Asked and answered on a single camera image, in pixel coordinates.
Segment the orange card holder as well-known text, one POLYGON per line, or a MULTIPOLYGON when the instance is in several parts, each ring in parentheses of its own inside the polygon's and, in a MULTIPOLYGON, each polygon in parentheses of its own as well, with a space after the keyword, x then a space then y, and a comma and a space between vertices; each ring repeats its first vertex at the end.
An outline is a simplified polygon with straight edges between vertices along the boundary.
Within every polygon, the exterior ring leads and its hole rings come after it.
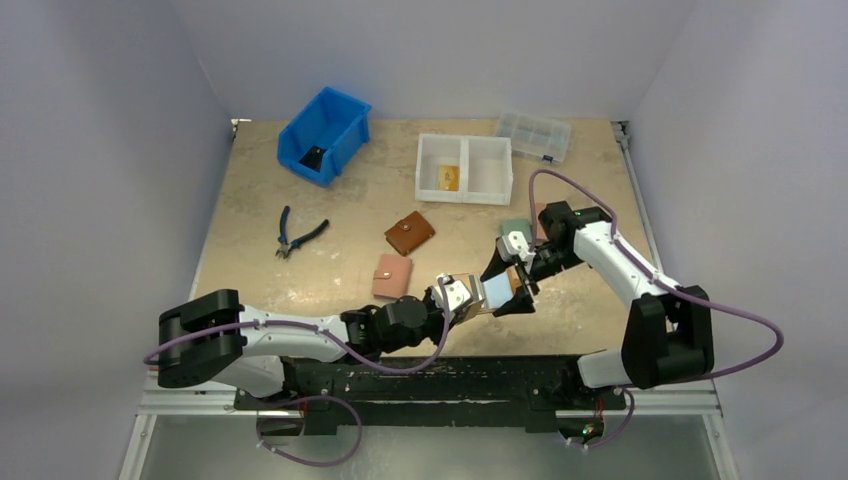
MULTIPOLYGON (((510 280, 510 283, 511 283, 511 286, 512 286, 512 290, 515 294, 516 290, 518 289, 518 286, 520 285, 519 277, 517 276, 517 273, 516 273, 516 271, 513 267, 508 268, 505 272, 508 274, 508 277, 509 277, 509 280, 510 280)), ((454 278, 457 279, 457 280, 462 280, 465 283, 465 285, 468 287, 468 289, 470 290, 471 295, 473 297, 485 300, 485 297, 484 297, 484 294, 483 294, 483 289, 482 289, 482 283, 483 282, 480 280, 479 274, 472 274, 472 273, 456 274, 454 276, 454 278)), ((493 314, 493 312, 494 311, 486 310, 485 306, 483 306, 482 309, 480 310, 480 313, 493 314)))

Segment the gold VIP card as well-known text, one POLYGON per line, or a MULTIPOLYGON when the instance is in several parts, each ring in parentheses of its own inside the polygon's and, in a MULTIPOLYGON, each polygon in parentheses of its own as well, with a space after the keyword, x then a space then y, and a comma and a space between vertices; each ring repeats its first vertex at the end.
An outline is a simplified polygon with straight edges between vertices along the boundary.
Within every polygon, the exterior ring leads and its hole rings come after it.
POLYGON ((439 165, 436 187, 439 191, 457 192, 459 190, 460 169, 457 165, 439 165))

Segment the black card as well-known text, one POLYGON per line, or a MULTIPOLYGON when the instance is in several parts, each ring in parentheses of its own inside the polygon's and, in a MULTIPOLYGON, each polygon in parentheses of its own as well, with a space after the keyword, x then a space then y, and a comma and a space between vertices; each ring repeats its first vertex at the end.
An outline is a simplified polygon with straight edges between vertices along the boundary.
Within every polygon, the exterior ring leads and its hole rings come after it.
POLYGON ((320 172, 326 150, 319 147, 311 147, 299 160, 299 164, 313 171, 320 172))

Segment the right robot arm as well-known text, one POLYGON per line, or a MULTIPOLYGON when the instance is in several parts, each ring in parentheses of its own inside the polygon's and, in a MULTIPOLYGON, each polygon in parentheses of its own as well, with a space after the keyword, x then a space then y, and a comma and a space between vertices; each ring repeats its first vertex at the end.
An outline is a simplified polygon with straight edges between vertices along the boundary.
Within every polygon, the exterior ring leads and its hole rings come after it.
POLYGON ((564 399, 584 407, 606 387, 648 389, 712 371, 714 348, 708 296, 644 267, 644 259, 612 232, 599 207, 547 205, 538 216, 546 240, 531 247, 521 231, 499 237, 481 276, 487 307, 496 317, 532 313, 540 281, 585 264, 628 307, 622 345, 579 356, 561 381, 564 399))

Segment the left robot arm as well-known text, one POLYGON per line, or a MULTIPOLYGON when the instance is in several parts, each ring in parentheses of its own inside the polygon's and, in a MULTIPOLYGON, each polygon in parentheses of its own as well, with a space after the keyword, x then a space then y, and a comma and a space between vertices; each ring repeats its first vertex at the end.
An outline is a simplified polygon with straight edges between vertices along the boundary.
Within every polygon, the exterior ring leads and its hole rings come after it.
POLYGON ((298 395, 284 358, 376 368, 381 355, 424 340, 441 347, 449 330, 485 302, 451 282, 428 288, 421 299, 406 295, 382 306, 306 317, 259 310, 243 304, 237 291, 221 289, 161 314, 159 345, 143 361, 158 369, 162 388, 214 381, 284 409, 298 395))

